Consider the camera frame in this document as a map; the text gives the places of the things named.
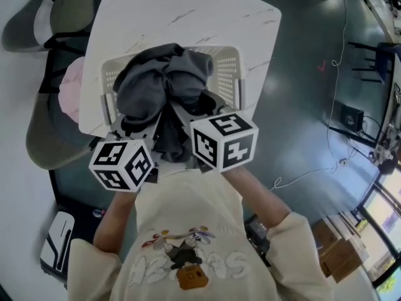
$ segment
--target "electrical wire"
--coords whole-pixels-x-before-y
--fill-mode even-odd
[[[378,125],[378,128],[380,129],[380,124],[377,122],[377,120],[375,120],[374,118],[371,118],[371,116],[363,116],[363,118],[365,118],[365,117],[372,119]]]
[[[372,118],[371,116],[363,116],[363,118],[365,118],[365,117],[366,117],[366,118],[372,119],[372,120],[377,124],[379,131],[384,135],[384,131],[382,131],[382,129],[380,128],[380,124],[378,123],[377,120],[375,120],[375,119]]]
[[[345,8],[345,24],[344,24],[344,29],[343,29],[343,33],[342,33],[342,37],[343,37],[343,48],[341,50],[341,55],[340,55],[340,60],[337,62],[335,59],[333,59],[331,61],[331,65],[337,68],[337,76],[336,76],[336,83],[335,83],[335,87],[334,87],[334,96],[333,96],[333,102],[331,103],[331,110],[330,110],[330,116],[328,118],[328,124],[327,124],[327,131],[326,131],[326,140],[327,140],[327,148],[330,151],[331,157],[333,158],[333,160],[335,161],[335,165],[333,165],[333,167],[327,167],[327,168],[319,168],[319,169],[314,169],[312,171],[306,172],[300,176],[298,176],[296,179],[293,179],[291,182],[284,184],[284,185],[280,185],[281,181],[283,180],[281,177],[276,178],[276,180],[274,181],[274,186],[270,189],[270,191],[272,191],[273,189],[279,189],[279,188],[283,188],[286,186],[290,186],[292,184],[294,184],[295,182],[299,181],[301,178],[304,178],[305,176],[312,174],[312,173],[316,173],[316,172],[320,172],[320,171],[330,171],[330,174],[334,174],[337,169],[338,169],[338,163],[337,160],[334,158],[334,154],[333,151],[330,148],[330,141],[329,141],[329,126],[330,126],[330,122],[331,122],[331,116],[333,115],[333,109],[334,109],[334,103],[335,103],[335,99],[336,99],[336,93],[337,93],[337,85],[338,85],[338,77],[340,76],[340,65],[343,61],[343,55],[344,55],[344,49],[345,49],[345,30],[346,30],[346,25],[348,23],[348,10],[346,7],[346,0],[344,0],[344,8]],[[355,157],[356,154],[354,156],[351,156],[349,153],[348,154],[348,159]]]

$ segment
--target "white cable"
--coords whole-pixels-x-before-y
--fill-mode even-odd
[[[335,161],[335,166],[333,165],[333,167],[314,169],[314,170],[312,170],[312,171],[309,171],[309,172],[306,172],[305,174],[300,175],[300,176],[297,177],[296,179],[294,179],[294,180],[292,180],[291,182],[289,182],[289,183],[287,183],[287,184],[284,184],[284,185],[279,185],[279,184],[281,183],[281,181],[282,181],[282,178],[281,178],[281,177],[278,177],[278,178],[276,178],[276,180],[274,181],[274,186],[270,189],[270,191],[272,191],[273,189],[279,189],[279,188],[283,188],[283,187],[292,185],[292,184],[294,184],[295,182],[299,181],[301,178],[303,178],[303,177],[305,177],[305,176],[307,176],[307,175],[309,175],[309,174],[315,173],[315,172],[320,172],[320,171],[327,171],[327,170],[329,170],[329,171],[330,171],[330,174],[333,174],[333,173],[335,173],[335,172],[337,171],[338,164],[337,164],[337,161],[336,161],[336,159],[334,158],[334,154],[333,154],[333,152],[331,151],[331,148],[330,148],[330,141],[329,141],[329,138],[328,138],[328,133],[329,133],[329,130],[330,130],[330,129],[329,129],[329,126],[330,126],[330,122],[331,122],[331,116],[333,115],[334,102],[335,102],[335,99],[336,99],[338,77],[340,76],[340,68],[339,68],[339,67],[340,67],[340,65],[341,65],[341,62],[343,61],[343,55],[344,55],[344,49],[345,49],[345,37],[344,37],[344,34],[345,34],[345,30],[346,30],[346,24],[348,23],[348,10],[347,10],[347,8],[346,8],[346,0],[344,0],[344,7],[345,7],[345,24],[344,24],[343,34],[342,34],[342,37],[343,37],[343,48],[342,48],[342,50],[341,50],[341,56],[340,56],[339,62],[337,62],[335,59],[333,59],[333,60],[331,61],[331,65],[337,68],[337,77],[336,77],[336,83],[335,83],[335,87],[334,87],[333,102],[331,103],[330,116],[329,116],[329,118],[328,118],[327,131],[326,131],[327,148],[328,148],[328,150],[330,151],[331,157],[332,157],[333,160]]]

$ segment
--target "gray chair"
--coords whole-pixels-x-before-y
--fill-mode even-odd
[[[39,44],[34,36],[34,19],[43,0],[30,0],[13,16],[3,30],[4,49],[11,52],[37,52],[53,48],[83,52],[66,45],[65,41],[74,36],[89,36],[84,29],[94,17],[93,0],[52,0],[50,27],[53,36],[44,44]]]
[[[31,160],[47,170],[57,169],[75,161],[95,148],[99,137],[78,147],[58,136],[50,117],[48,100],[50,93],[38,92],[31,121],[26,133],[26,150]]]
[[[70,119],[61,112],[60,106],[58,106],[60,112],[55,114],[55,100],[58,105],[58,99],[52,97],[53,102],[51,103],[49,99],[52,95],[56,96],[59,89],[51,86],[51,80],[65,72],[65,70],[53,71],[52,64],[55,53],[56,50],[50,50],[48,53],[46,73],[36,95],[31,121],[26,133],[26,150],[29,157],[36,165],[49,171],[85,156],[96,147],[101,139],[83,135],[78,129],[74,131],[71,126],[69,127],[68,122],[63,121],[63,117]],[[53,104],[52,115],[49,111],[51,104]],[[67,129],[69,138],[65,137],[66,133],[61,132],[63,129]]]

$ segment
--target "black device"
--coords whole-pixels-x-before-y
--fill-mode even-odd
[[[270,242],[266,238],[268,229],[260,222],[259,218],[254,214],[244,222],[246,238],[261,257],[264,264],[270,267],[270,263],[266,259],[266,253],[269,250]]]
[[[350,131],[357,133],[362,130],[363,110],[346,105],[341,106],[340,122]]]

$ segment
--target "gray clothing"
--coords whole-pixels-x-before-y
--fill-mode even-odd
[[[169,99],[179,102],[193,115],[200,114],[199,96],[212,73],[210,55],[183,49],[175,43],[139,53],[118,75],[113,86],[117,109],[126,116],[123,129],[138,132],[146,128],[157,119]],[[162,132],[155,150],[167,153],[168,157],[164,158],[168,161],[182,161],[188,157],[182,156],[182,144],[187,137],[181,134],[179,120],[172,117],[174,111],[168,107],[159,123],[158,129]]]

